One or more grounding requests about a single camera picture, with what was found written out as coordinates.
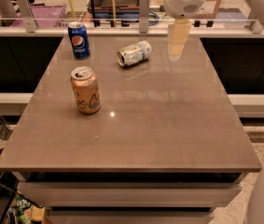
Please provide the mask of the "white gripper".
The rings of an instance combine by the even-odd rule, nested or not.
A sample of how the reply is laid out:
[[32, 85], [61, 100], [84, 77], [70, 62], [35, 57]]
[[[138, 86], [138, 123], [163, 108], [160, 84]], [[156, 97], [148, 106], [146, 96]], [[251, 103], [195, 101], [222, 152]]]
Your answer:
[[168, 54], [172, 62], [177, 61], [184, 50], [191, 29], [189, 19], [195, 16], [206, 0], [163, 0], [166, 13], [175, 19], [168, 26]]

